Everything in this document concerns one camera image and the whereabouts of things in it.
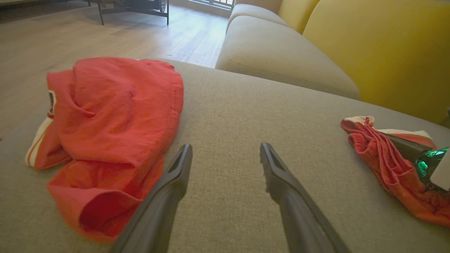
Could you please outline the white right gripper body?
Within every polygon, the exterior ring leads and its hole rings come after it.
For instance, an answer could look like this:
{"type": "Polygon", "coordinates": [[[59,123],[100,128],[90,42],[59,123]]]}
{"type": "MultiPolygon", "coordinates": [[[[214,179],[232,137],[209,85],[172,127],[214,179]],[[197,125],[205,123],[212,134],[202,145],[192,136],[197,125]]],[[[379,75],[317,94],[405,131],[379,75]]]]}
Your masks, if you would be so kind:
{"type": "Polygon", "coordinates": [[[428,189],[438,192],[450,190],[449,148],[421,153],[415,160],[415,170],[419,180],[428,189]]]}

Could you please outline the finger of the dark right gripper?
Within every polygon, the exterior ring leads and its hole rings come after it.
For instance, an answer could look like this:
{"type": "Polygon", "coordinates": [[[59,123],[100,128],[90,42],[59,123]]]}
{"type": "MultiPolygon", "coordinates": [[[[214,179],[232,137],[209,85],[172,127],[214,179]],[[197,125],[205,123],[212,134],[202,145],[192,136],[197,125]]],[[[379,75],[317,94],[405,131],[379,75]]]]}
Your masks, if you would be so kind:
{"type": "Polygon", "coordinates": [[[414,162],[422,153],[433,149],[433,140],[426,132],[382,132],[404,159],[414,162]]]}

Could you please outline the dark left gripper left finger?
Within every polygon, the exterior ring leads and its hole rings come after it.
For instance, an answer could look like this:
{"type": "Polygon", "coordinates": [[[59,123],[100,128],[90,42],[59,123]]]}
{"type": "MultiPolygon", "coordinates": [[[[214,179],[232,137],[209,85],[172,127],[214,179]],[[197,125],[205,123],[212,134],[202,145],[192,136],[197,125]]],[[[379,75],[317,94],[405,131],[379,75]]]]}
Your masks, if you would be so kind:
{"type": "Polygon", "coordinates": [[[166,253],[179,202],[186,194],[193,148],[180,147],[111,247],[112,253],[166,253]]]}

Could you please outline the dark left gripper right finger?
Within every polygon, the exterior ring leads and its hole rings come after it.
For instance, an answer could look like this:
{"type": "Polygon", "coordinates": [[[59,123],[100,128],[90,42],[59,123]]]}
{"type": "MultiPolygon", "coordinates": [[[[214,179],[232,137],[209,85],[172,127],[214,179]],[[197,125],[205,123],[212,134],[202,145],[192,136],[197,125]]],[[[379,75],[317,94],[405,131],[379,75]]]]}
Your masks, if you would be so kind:
{"type": "Polygon", "coordinates": [[[320,208],[269,143],[261,144],[260,161],[266,179],[266,191],[280,209],[289,251],[350,252],[320,208]]]}

